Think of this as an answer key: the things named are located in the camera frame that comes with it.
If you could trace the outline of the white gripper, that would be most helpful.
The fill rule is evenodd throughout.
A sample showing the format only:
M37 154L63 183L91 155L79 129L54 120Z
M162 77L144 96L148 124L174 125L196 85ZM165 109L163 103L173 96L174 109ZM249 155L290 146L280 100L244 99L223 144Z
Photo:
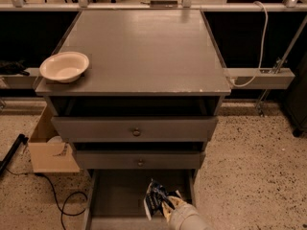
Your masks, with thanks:
M162 202L162 212L169 230L214 230L191 204L185 204L179 191L169 193L169 202Z

